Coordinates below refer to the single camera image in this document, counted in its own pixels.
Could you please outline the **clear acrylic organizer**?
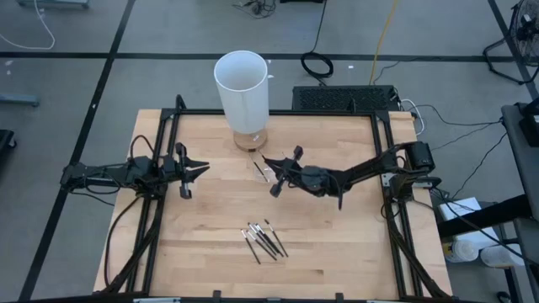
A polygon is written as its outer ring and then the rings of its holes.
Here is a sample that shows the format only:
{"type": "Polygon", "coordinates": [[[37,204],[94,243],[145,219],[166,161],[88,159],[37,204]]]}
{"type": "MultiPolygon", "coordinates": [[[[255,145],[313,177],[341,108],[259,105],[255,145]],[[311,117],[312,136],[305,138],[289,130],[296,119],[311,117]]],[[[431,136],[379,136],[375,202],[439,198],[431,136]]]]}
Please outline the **clear acrylic organizer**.
{"type": "MultiPolygon", "coordinates": [[[[265,164],[265,163],[262,163],[262,162],[256,162],[258,163],[258,165],[260,166],[260,168],[264,171],[264,174],[266,176],[266,178],[269,180],[268,183],[276,183],[277,180],[275,179],[275,175],[274,173],[271,171],[270,168],[268,168],[268,166],[265,164]]],[[[262,178],[262,176],[259,174],[259,172],[257,171],[256,167],[254,166],[253,164],[253,179],[256,181],[256,182],[259,182],[259,183],[266,183],[264,181],[264,179],[262,178]]]]}

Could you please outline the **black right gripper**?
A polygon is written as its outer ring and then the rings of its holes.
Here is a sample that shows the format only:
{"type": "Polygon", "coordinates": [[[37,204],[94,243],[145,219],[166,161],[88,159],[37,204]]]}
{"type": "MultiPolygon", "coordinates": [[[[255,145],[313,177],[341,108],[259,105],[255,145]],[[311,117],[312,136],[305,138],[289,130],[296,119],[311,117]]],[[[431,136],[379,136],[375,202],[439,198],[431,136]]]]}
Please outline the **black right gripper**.
{"type": "Polygon", "coordinates": [[[278,197],[280,195],[285,181],[292,181],[290,168],[292,165],[298,164],[298,161],[301,159],[302,155],[302,147],[296,146],[293,152],[293,158],[285,157],[283,159],[272,159],[263,156],[264,163],[268,166],[268,168],[271,169],[275,175],[275,179],[277,180],[269,191],[273,197],[278,197]]]}

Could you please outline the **black box device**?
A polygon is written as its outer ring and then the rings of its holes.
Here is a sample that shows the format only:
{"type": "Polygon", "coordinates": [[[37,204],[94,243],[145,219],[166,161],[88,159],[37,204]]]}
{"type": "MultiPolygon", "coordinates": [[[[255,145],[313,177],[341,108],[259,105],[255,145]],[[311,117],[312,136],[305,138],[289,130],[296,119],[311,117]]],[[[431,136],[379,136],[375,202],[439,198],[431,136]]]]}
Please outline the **black box device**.
{"type": "Polygon", "coordinates": [[[519,126],[532,147],[539,147],[539,97],[529,104],[519,104],[522,120],[519,126]]]}

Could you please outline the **white shade wooden base lamp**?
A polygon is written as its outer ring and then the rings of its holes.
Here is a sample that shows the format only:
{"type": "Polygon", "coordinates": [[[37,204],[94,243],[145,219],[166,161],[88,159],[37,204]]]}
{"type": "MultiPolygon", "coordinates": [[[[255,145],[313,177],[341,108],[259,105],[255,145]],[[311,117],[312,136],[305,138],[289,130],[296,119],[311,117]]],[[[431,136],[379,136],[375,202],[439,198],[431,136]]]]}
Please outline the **white shade wooden base lamp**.
{"type": "Polygon", "coordinates": [[[213,75],[234,143],[245,152],[261,149],[270,115],[266,60],[249,50],[235,50],[217,61],[213,75]]]}

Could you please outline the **black side table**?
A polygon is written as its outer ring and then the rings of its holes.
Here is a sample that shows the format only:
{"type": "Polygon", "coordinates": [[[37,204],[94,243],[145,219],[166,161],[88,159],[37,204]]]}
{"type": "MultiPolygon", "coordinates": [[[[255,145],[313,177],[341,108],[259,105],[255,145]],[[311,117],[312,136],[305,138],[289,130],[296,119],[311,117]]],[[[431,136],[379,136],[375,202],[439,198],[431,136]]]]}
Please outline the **black side table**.
{"type": "Polygon", "coordinates": [[[519,104],[523,103],[505,105],[501,112],[524,193],[444,221],[438,225],[438,231],[441,238],[447,238],[511,221],[534,301],[539,303],[539,147],[528,144],[519,126],[522,120],[519,104]]]}

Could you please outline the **white cardboard box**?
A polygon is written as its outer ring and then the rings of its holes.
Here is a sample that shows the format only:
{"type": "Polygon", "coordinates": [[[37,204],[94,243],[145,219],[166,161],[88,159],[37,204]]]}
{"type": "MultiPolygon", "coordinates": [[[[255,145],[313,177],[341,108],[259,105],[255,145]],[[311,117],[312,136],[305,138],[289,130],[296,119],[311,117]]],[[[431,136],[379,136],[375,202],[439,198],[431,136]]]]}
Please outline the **white cardboard box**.
{"type": "Polygon", "coordinates": [[[475,198],[461,199],[439,205],[439,211],[444,221],[455,219],[457,215],[466,215],[481,210],[475,198]]]}

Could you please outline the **black caster base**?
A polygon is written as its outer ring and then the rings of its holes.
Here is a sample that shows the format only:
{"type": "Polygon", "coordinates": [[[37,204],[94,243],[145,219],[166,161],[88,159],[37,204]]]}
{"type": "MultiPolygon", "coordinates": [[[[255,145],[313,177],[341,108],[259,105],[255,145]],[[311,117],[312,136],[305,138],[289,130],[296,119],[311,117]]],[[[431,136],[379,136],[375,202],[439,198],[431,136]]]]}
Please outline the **black caster base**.
{"type": "Polygon", "coordinates": [[[0,130],[0,154],[14,149],[17,141],[12,130],[0,130]]]}

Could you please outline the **black floor fan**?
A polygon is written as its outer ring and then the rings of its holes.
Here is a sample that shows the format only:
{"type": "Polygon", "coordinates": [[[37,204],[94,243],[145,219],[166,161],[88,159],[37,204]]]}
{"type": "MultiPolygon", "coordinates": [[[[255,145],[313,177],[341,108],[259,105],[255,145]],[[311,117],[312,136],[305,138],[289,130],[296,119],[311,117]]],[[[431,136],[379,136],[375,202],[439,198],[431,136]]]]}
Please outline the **black floor fan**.
{"type": "Polygon", "coordinates": [[[519,85],[533,82],[539,75],[539,0],[519,0],[512,8],[510,26],[501,40],[488,45],[483,49],[483,57],[488,69],[511,82],[519,85]],[[530,80],[519,80],[497,71],[492,64],[488,53],[507,40],[516,48],[518,61],[525,66],[535,67],[536,70],[530,80]]]}

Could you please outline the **grey metal foot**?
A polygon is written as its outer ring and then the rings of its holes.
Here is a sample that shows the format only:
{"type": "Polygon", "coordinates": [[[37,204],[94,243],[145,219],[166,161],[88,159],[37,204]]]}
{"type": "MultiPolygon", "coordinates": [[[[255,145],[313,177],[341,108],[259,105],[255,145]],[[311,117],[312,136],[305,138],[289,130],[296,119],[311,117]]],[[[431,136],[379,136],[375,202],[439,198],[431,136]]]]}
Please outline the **grey metal foot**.
{"type": "Polygon", "coordinates": [[[0,93],[0,104],[19,104],[38,107],[40,101],[34,95],[0,93]]]}
{"type": "Polygon", "coordinates": [[[14,0],[20,7],[27,5],[37,6],[79,6],[83,9],[89,9],[90,0],[14,0]]]}

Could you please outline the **white paper towel roll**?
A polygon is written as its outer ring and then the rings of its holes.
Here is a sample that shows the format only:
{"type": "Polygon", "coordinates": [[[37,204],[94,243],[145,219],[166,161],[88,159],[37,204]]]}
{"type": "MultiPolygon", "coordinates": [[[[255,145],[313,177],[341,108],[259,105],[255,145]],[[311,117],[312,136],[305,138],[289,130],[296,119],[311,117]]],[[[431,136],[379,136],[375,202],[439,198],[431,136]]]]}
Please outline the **white paper towel roll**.
{"type": "Polygon", "coordinates": [[[484,248],[479,257],[484,264],[491,268],[510,268],[524,265],[524,260],[520,257],[521,250],[518,244],[509,244],[509,248],[516,251],[517,254],[512,253],[506,247],[497,245],[484,248]]]}
{"type": "Polygon", "coordinates": [[[478,258],[479,250],[475,243],[468,240],[456,240],[442,245],[446,261],[450,263],[467,263],[478,258]]]}

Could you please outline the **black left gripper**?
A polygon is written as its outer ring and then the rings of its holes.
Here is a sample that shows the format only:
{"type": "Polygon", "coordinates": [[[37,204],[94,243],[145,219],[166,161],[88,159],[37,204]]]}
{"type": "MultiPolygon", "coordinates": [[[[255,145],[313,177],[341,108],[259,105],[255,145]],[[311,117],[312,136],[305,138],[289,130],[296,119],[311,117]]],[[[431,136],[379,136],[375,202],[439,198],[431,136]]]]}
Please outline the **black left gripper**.
{"type": "Polygon", "coordinates": [[[191,199],[192,193],[189,189],[188,180],[196,180],[202,173],[206,172],[210,168],[207,167],[210,165],[208,162],[201,162],[191,160],[186,156],[185,146],[178,142],[175,144],[176,154],[179,156],[178,160],[175,160],[176,173],[169,178],[165,178],[162,175],[160,168],[160,177],[167,183],[172,183],[173,181],[180,181],[181,186],[179,188],[180,196],[183,199],[191,199]],[[188,167],[198,167],[194,170],[188,170],[188,167]]]}

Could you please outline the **black aluminium table frame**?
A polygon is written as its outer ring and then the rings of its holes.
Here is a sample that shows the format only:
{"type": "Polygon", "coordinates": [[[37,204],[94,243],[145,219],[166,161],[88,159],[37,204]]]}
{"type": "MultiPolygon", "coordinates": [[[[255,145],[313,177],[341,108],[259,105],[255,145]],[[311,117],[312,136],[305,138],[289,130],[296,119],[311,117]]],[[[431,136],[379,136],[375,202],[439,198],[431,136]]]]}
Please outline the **black aluminium table frame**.
{"type": "Polygon", "coordinates": [[[214,290],[232,300],[412,297],[408,265],[393,262],[379,179],[354,186],[341,208],[335,198],[300,189],[284,188],[275,198],[272,183],[253,179],[253,162],[289,156],[296,146],[304,151],[302,165],[353,167],[385,147],[383,124],[347,112],[284,110],[271,113],[267,131],[263,151],[251,157],[236,147],[223,114],[180,116],[177,141],[210,169],[191,185],[191,199],[180,197],[177,184],[168,187],[155,258],[139,262],[135,290],[181,299],[214,290]],[[275,261],[248,235],[248,222],[258,223],[280,250],[264,219],[288,258],[277,254],[275,261]]]}

